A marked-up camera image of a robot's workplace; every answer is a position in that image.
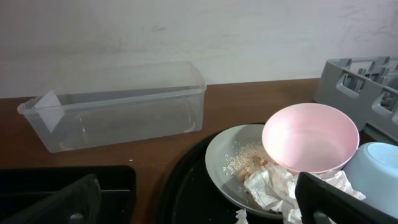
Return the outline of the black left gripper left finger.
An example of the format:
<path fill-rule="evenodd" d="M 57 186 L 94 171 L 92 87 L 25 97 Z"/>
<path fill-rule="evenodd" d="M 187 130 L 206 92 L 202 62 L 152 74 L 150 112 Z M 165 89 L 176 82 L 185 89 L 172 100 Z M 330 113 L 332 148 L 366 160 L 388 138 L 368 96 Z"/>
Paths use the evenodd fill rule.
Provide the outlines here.
<path fill-rule="evenodd" d="M 97 176 L 88 174 L 2 223 L 96 223 L 100 204 L 101 188 Z"/>

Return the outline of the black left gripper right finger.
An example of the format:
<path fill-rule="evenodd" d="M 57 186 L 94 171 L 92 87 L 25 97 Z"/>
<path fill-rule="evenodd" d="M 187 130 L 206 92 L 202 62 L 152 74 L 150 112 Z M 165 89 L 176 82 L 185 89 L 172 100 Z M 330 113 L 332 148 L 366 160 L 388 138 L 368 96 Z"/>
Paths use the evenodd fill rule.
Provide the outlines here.
<path fill-rule="evenodd" d="M 397 219 L 308 172 L 298 175 L 295 196 L 303 224 L 397 224 Z"/>

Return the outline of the white napkin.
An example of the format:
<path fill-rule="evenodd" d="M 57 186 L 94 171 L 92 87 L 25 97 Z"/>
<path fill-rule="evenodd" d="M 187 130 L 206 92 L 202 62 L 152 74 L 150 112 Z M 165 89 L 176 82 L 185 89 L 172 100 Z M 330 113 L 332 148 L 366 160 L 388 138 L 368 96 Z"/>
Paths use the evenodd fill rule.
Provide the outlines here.
<path fill-rule="evenodd" d="M 281 166 L 268 163 L 249 176 L 244 181 L 244 187 L 263 210 L 280 212 L 284 223 L 299 224 L 302 223 L 302 214 L 295 196 L 298 177 Z M 317 174 L 315 177 L 358 200 L 366 198 L 364 194 L 352 188 L 342 170 Z"/>

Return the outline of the light blue cup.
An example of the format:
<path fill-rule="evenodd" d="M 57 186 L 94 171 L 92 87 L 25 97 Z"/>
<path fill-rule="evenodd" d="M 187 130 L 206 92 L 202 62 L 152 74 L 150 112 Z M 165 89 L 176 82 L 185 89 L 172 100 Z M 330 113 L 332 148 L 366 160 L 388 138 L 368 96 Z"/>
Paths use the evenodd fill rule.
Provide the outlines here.
<path fill-rule="evenodd" d="M 363 144 L 343 170 L 352 188 L 366 196 L 363 202 L 397 217 L 397 146 Z"/>

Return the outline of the small white tissue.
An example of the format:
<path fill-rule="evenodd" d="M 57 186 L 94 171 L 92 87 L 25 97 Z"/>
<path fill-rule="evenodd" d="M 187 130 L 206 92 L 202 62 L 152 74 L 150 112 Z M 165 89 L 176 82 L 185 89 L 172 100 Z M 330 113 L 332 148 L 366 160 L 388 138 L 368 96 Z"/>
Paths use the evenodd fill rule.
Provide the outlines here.
<path fill-rule="evenodd" d="M 245 209 L 236 211 L 236 223 L 235 224 L 248 224 L 247 213 Z"/>

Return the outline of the rice and food scraps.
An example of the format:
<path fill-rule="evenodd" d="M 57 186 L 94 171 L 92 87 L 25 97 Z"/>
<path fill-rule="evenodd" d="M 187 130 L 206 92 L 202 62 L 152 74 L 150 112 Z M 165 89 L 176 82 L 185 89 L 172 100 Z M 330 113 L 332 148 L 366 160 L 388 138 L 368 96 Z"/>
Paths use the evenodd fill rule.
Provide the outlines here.
<path fill-rule="evenodd" d="M 225 154 L 228 164 L 222 168 L 226 175 L 244 182 L 256 171 L 262 170 L 271 161 L 267 152 L 259 142 L 241 146 L 234 151 L 233 157 Z"/>

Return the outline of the grey plate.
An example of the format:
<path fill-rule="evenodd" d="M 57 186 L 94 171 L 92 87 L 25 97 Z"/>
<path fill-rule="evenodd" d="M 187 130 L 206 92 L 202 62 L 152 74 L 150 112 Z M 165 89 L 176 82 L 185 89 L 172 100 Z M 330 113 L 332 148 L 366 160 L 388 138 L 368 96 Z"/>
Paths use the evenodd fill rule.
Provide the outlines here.
<path fill-rule="evenodd" d="M 262 145 L 263 124 L 245 124 L 228 128 L 217 134 L 205 152 L 207 173 L 223 197 L 248 213 L 271 220 L 281 220 L 282 215 L 263 210 L 244 191 L 244 185 L 233 174 L 229 165 L 239 150 L 249 144 Z"/>

